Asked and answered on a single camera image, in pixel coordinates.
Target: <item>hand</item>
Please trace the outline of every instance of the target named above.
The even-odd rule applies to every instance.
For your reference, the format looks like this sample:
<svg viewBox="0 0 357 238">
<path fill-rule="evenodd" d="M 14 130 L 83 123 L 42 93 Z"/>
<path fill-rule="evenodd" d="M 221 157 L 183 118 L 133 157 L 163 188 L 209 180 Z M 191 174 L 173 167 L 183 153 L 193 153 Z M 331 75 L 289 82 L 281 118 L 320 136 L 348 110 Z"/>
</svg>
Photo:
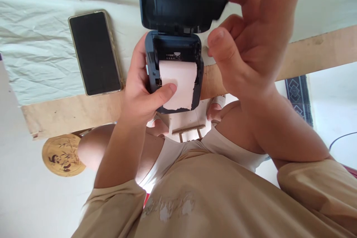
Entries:
<svg viewBox="0 0 357 238">
<path fill-rule="evenodd" d="M 146 90 L 149 77 L 146 71 L 145 37 L 146 34 L 133 51 L 120 116 L 135 124 L 149 122 L 154 117 L 156 110 L 168 102 L 177 89 L 175 84 L 166 84 L 153 94 Z"/>
<path fill-rule="evenodd" d="M 208 37 L 209 56 L 226 90 L 240 100 L 266 95 L 284 59 L 298 0 L 230 0 L 243 17 L 229 16 Z"/>
</svg>

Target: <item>phone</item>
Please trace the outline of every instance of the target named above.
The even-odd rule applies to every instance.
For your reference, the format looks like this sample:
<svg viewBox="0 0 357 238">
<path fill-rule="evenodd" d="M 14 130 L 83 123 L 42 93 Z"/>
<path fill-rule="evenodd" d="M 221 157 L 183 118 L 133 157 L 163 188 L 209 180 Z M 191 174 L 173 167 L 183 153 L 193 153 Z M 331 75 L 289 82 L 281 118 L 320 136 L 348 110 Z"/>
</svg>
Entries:
<svg viewBox="0 0 357 238">
<path fill-rule="evenodd" d="M 124 88 L 108 18 L 104 10 L 68 18 L 88 96 Z"/>
</svg>

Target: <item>round wooden plaque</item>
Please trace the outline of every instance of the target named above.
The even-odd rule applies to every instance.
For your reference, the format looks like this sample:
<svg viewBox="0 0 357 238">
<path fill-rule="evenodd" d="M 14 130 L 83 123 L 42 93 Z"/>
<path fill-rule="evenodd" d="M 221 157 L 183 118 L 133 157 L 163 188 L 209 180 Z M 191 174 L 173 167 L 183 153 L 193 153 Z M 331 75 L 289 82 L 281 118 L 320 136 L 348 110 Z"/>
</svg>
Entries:
<svg viewBox="0 0 357 238">
<path fill-rule="evenodd" d="M 73 177 L 86 166 L 79 160 L 77 149 L 80 137 L 66 134 L 50 138 L 42 148 L 42 159 L 46 167 L 56 175 Z"/>
</svg>

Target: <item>white cloth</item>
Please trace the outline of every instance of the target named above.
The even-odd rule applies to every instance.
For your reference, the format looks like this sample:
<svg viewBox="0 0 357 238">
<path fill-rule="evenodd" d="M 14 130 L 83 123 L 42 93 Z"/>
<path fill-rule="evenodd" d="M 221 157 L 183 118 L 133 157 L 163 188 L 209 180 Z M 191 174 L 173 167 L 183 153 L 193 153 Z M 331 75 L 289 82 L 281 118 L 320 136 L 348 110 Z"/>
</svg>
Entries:
<svg viewBox="0 0 357 238">
<path fill-rule="evenodd" d="M 124 78 L 134 46 L 147 31 L 139 0 L 0 0 L 0 53 L 20 105 L 84 94 L 67 19 L 107 10 Z M 228 4 L 216 28 L 241 8 Z M 357 0 L 299 0 L 292 41 L 357 24 Z M 199 34 L 202 43 L 208 32 Z M 202 48 L 205 65 L 214 63 Z"/>
<path fill-rule="evenodd" d="M 194 140 L 179 143 L 170 138 L 165 138 L 163 148 L 155 164 L 139 185 L 146 192 L 151 193 L 155 184 L 166 174 L 177 159 L 188 151 L 197 149 L 223 155 L 252 172 L 255 172 L 255 169 L 268 157 L 267 154 L 256 154 L 234 144 L 212 125 L 211 130 L 201 141 Z"/>
</svg>

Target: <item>gold phone case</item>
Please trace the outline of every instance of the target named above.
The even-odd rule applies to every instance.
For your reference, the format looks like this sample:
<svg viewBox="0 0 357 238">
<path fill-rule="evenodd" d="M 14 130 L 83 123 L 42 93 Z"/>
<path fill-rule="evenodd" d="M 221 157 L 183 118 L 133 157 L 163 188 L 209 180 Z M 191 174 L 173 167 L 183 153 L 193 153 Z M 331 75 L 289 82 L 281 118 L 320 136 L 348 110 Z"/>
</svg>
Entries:
<svg viewBox="0 0 357 238">
<path fill-rule="evenodd" d="M 117 70 L 117 73 L 118 73 L 118 78 L 119 78 L 119 82 L 120 82 L 120 87 L 121 87 L 121 89 L 120 89 L 120 90 L 115 90 L 115 91 L 104 92 L 104 93 L 100 93 L 100 94 L 96 94 L 96 95 L 88 95 L 88 93 L 87 93 L 87 88 L 86 88 L 86 84 L 85 84 L 84 79 L 83 79 L 83 73 L 82 73 L 81 64 L 80 64 L 79 59 L 78 59 L 77 48 L 76 48 L 75 41 L 74 41 L 74 38 L 73 38 L 73 33 L 72 33 L 72 27 L 71 27 L 71 24 L 70 24 L 70 19 L 75 18 L 75 17 L 81 17 L 81 16 L 93 14 L 93 13 L 98 13 L 98 12 L 103 12 L 103 14 L 104 14 L 105 24 L 106 24 L 106 26 L 107 26 L 107 31 L 108 31 L 108 33 L 109 33 L 110 45 L 111 45 L 111 47 L 112 47 L 112 52 L 113 52 L 113 56 L 114 56 L 115 66 L 116 66 L 116 70 Z M 123 76 L 122 76 L 122 73 L 121 73 L 121 70 L 120 70 L 120 66 L 119 66 L 118 56 L 117 56 L 116 50 L 115 50 L 115 44 L 114 44 L 115 42 L 114 42 L 114 37 L 113 37 L 113 34 L 112 34 L 112 30 L 111 30 L 111 23 L 110 23 L 110 18 L 109 18 L 108 13 L 107 13 L 105 10 L 96 10 L 96 11 L 93 11 L 93 12 L 88 12 L 88 13 L 84 13 L 84 14 L 72 16 L 72 17 L 69 17 L 69 18 L 68 18 L 68 25 L 70 26 L 71 36 L 72 36 L 73 45 L 74 45 L 74 50 L 75 50 L 75 55 L 76 55 L 76 57 L 77 57 L 79 70 L 81 71 L 81 77 L 82 77 L 83 86 L 84 86 L 84 90 L 85 90 L 85 92 L 86 92 L 86 95 L 89 96 L 89 97 L 93 97 L 93 96 L 104 95 L 104 94 L 108 94 L 108 93 L 112 93 L 112 92 L 122 91 L 122 90 L 124 89 L 124 81 L 123 81 Z"/>
</svg>

